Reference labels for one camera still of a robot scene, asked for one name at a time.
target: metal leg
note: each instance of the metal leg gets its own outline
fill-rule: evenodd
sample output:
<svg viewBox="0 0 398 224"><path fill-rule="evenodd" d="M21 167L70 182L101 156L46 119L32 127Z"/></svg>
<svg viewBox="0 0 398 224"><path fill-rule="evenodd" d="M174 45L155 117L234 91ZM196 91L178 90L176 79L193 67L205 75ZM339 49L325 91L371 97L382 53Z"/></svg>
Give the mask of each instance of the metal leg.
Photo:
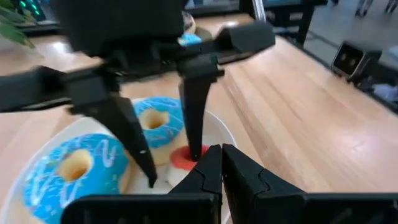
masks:
<svg viewBox="0 0 398 224"><path fill-rule="evenodd" d="M300 27L298 28L298 33L296 36L296 41L300 45L304 45L308 29L310 28L313 12L314 12L314 7L310 7L303 11L302 22L300 24Z"/></svg>

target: floor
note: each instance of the floor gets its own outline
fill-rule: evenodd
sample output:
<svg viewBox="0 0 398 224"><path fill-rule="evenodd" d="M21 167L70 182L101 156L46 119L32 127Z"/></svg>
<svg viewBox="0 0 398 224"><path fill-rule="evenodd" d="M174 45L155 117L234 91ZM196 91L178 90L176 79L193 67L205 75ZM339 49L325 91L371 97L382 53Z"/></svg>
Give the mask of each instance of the floor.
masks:
<svg viewBox="0 0 398 224"><path fill-rule="evenodd" d="M339 5L318 7L313 15L304 47L331 64L344 40L361 40L384 50L381 61L398 67L398 56L388 50L398 45L398 10L385 15L388 0L375 0L366 17L354 17L358 0L340 0Z"/></svg>

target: green plant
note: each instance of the green plant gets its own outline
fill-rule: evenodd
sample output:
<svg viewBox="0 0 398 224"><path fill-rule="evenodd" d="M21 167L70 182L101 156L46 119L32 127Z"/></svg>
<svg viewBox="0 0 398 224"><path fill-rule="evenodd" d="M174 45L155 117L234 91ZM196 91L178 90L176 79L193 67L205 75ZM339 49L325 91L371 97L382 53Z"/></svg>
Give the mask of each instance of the green plant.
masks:
<svg viewBox="0 0 398 224"><path fill-rule="evenodd" d="M0 36L33 49L32 42L15 25L27 21L35 23L35 21L27 13L20 15L13 10L13 7L9 0L0 0Z"/></svg>

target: white plate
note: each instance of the white plate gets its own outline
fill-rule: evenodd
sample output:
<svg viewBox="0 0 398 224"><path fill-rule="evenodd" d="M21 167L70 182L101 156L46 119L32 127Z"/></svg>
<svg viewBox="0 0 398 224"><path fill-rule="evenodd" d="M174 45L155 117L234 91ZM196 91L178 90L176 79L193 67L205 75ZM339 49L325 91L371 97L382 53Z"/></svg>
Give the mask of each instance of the white plate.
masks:
<svg viewBox="0 0 398 224"><path fill-rule="evenodd" d="M35 218L32 218L28 210L23 204L23 186L24 180L28 171L30 171L33 164L42 156L48 154L53 148L59 146L62 142L76 136L88 133L103 133L111 134L102 124L91 119L82 118L67 126L60 131L54 138L52 138L46 145L30 159L28 164L24 167L19 177L14 181L7 199L0 214L0 224L38 224ZM236 146L234 137L225 126L225 124L217 118L214 114L206 111L205 119L203 120L203 143L206 145L228 143ZM148 188L146 177L143 174L136 175L134 180L130 183L131 194L166 194L172 189L171 185L165 181L165 167L158 166L157 173L158 181L153 189ZM223 206L221 208L221 222L226 223L229 218L229 208L225 193L223 193Z"/></svg>

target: wooden table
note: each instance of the wooden table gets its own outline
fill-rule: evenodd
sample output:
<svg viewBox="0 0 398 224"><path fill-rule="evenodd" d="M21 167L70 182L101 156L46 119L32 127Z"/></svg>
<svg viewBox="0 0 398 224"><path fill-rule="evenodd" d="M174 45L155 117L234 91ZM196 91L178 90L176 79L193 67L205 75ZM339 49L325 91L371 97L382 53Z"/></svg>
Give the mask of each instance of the wooden table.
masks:
<svg viewBox="0 0 398 224"><path fill-rule="evenodd" d="M248 16L200 19L212 33ZM43 64L73 70L99 59L68 53L59 37L34 39L37 54L0 56L1 75ZM176 74L123 86L123 95L178 97ZM245 62L228 66L211 88L207 109L221 118L240 150L309 192L398 191L398 119L333 76L284 39ZM0 202L40 147L76 120L64 108L0 114Z"/></svg>

